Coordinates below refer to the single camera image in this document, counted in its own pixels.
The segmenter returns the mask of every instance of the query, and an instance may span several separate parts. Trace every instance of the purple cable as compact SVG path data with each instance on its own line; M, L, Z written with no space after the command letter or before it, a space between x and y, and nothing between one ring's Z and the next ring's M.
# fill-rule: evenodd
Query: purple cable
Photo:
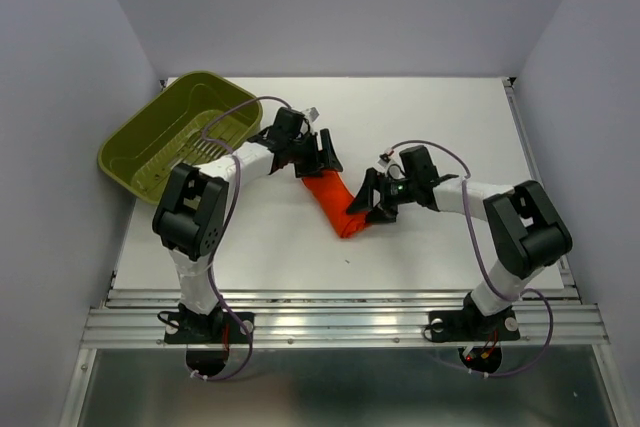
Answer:
M220 241L222 241L222 239L224 238L224 234L227 231L227 227L229 226L229 221L231 220L231 216L233 215L233 212L236 209L236 204L238 203L238 197L240 195L240 181L242 179L242 174L240 173L240 170L241 170L242 166L240 164L240 160L238 160L238 158L234 155L234 150L231 148L230 145L228 145L226 142L224 142L222 140L213 139L211 137L208 137L207 134L209 133L209 130L211 129L211 127L213 127L217 122L220 122L220 120L225 118L227 115L230 115L233 112L236 112L237 110L239 110L239 109L241 109L243 107L246 107L247 105L252 104L253 102L259 102L261 100L275 100L275 101L280 102L281 104L283 104L288 109L291 109L291 106L285 100L280 99L279 97L273 97L271 95L263 95L263 96L260 96L260 97L256 97L255 99L249 99L249 100L247 100L245 102L242 102L239 105L236 105L232 109L229 109L228 111L226 111L222 115L219 115L218 117L216 117L215 119L213 119L212 121L207 123L207 125L205 125L205 127L202 129L202 137L201 137L202 140L205 140L207 142L212 142L214 144L219 145L223 149L225 149L227 151L227 153L231 156L231 158L233 159L233 162L236 165L236 175L235 175L236 181L235 181L235 185L233 187L233 197L231 198L231 205L229 206L229 213L227 214L227 217L224 219L224 224L222 225L222 232L220 233ZM206 382L217 382L217 381L221 381L221 380L228 380L228 379L230 379L232 377L235 377L237 374L239 374L246 367L246 365L249 363L249 360L251 359L251 356L253 355L253 335L252 335L252 333L249 331L247 326L244 325L244 322L242 322L240 317L238 317L238 315L233 311L233 309L231 307L229 307L229 304L227 304L227 301L224 299L222 293L220 292L220 290L218 289L218 286L216 285L215 274L213 272L213 257L214 257L214 255L215 255L215 251L211 252L211 254L209 255L209 261L208 261L207 278L209 279L209 285L211 286L211 290L213 290L213 293L215 294L216 298L218 299L218 303L220 304L220 306L224 310L227 311L227 313L233 319L233 321L236 324L238 324L238 327L240 327L240 330L242 330L244 332L244 334L247 336L247 339L249 340L249 352L247 353L247 356L245 357L245 359L242 362L242 364L240 364L240 366L236 370L234 370L233 372L231 372L229 374L225 374L225 375L223 375L221 377L208 377L208 376L201 375L197 371L191 369L187 365L187 370L189 371L189 373L192 376L194 376L194 377L196 377L196 378L198 378L200 380L204 380Z
M440 144L436 144L435 142L429 142L427 140L405 140L404 142L399 142L394 146L392 146L391 150L396 150L398 147L401 147L403 145L408 145L408 144L423 144L423 145L428 145L430 147L435 147L436 149L441 150L442 152L445 152L446 154L453 157L462 166L462 168L465 171L465 176L462 179L462 204L464 206L464 217L467 221L467 227L469 229L469 237L471 238L471 245L473 246L473 252L476 256L476 260L478 261L478 267L480 267L482 278L487 284L487 287L489 287L489 290L491 290L491 292L493 292L498 298L506 302L514 302L518 300L517 298L510 299L506 295L502 294L498 289L496 289L495 285L493 285L493 283L491 282L491 279L489 278L489 274L484 265L484 261L482 260L482 253L480 252L480 246L478 245L478 238L476 236L476 231L473 228L473 219L471 218L471 209L469 207L469 192L467 190L467 181L471 178L471 170L469 170L469 166L464 162L464 160L462 160L458 155L456 155L451 150L447 149L446 147L443 147ZM540 300L542 300L542 302L544 303L544 306L547 308L547 312L549 313L549 333L547 334L547 338L545 339L542 349L540 349L540 352L538 353L538 355L536 355L536 357L534 357L534 359L531 362L509 372L490 374L489 377L511 377L513 375L517 375L529 370L531 367L533 367L535 364L538 363L538 361L542 358L542 356L545 354L545 352L549 348L549 345L551 344L551 338L553 337L553 323L554 323L551 304L549 304L549 301L542 294L542 292L540 292L537 289L526 288L522 291L523 294L526 292L531 292L537 295L538 297L540 297ZM441 359L437 359L437 360L440 363L444 363L452 367L460 368L460 366L458 365L450 364L449 362L445 362Z

